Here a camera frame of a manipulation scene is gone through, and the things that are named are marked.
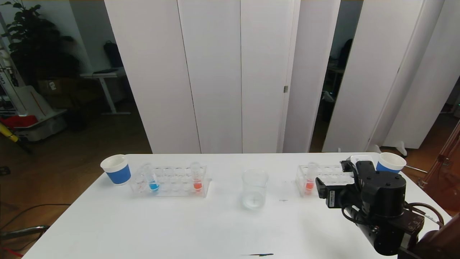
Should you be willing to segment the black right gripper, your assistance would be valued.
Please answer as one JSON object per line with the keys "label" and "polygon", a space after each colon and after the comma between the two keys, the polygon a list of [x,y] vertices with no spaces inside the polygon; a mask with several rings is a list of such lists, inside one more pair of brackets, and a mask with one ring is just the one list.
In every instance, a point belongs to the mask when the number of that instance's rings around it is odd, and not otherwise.
{"label": "black right gripper", "polygon": [[315,178],[318,197],[326,199],[328,208],[346,208],[354,205],[354,184],[346,185],[325,185],[319,178]]}

